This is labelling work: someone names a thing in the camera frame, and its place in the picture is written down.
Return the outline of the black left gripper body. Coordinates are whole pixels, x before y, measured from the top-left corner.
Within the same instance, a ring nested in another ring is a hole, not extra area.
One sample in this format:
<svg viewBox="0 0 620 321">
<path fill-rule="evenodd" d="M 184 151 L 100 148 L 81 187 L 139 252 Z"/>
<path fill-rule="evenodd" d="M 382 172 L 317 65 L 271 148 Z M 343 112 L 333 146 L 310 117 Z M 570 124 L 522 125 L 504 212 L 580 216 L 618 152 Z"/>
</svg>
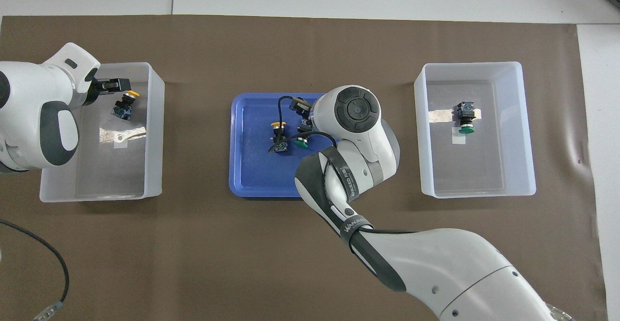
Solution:
<svg viewBox="0 0 620 321">
<path fill-rule="evenodd" d="M 103 83 L 97 80 L 96 78 L 93 78 L 90 82 L 90 87 L 87 90 L 86 105 L 93 104 L 97 100 L 97 98 L 99 97 L 102 91 L 103 91 Z"/>
</svg>

